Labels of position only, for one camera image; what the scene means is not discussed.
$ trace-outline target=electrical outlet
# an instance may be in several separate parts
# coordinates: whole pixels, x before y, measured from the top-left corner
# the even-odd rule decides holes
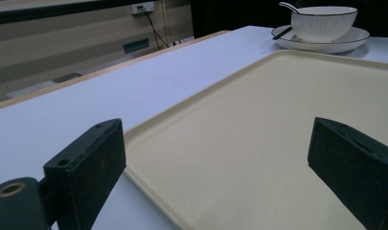
[[[144,7],[146,9],[146,12],[153,12],[154,11],[154,2],[133,4],[130,6],[131,13],[137,14],[137,13],[144,12],[142,9],[139,9],[139,7]]]

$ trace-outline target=power cord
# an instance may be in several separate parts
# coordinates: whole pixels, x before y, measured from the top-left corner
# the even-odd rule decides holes
[[[164,45],[166,45],[167,48],[169,48],[169,45],[163,40],[163,38],[161,38],[161,35],[157,33],[157,31],[156,31],[155,28],[154,28],[154,25],[152,25],[151,17],[149,16],[149,14],[148,14],[146,8],[143,7],[143,6],[140,6],[140,7],[138,7],[137,9],[138,9],[138,10],[142,10],[143,13],[146,15],[146,17],[147,17],[147,19],[148,19],[148,22],[149,22],[149,24],[151,25],[152,31],[154,32],[155,42],[157,43],[158,50],[161,50],[161,48],[160,48],[160,45],[158,44],[157,36],[163,41]]]

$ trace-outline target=white table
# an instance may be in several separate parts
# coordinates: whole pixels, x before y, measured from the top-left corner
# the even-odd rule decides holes
[[[94,124],[124,132],[281,47],[271,28],[248,26],[0,108],[0,183],[44,177],[42,166]],[[388,38],[340,54],[388,62]],[[175,229],[123,174],[93,229]]]

